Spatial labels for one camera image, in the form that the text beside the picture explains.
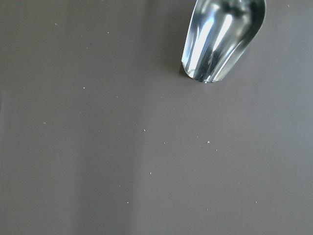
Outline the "metal scoop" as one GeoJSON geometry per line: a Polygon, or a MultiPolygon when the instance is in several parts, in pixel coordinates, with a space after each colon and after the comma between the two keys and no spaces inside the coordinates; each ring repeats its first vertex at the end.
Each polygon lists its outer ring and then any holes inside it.
{"type": "Polygon", "coordinates": [[[264,0],[198,0],[186,35],[182,67],[202,83],[223,80],[262,27],[264,0]]]}

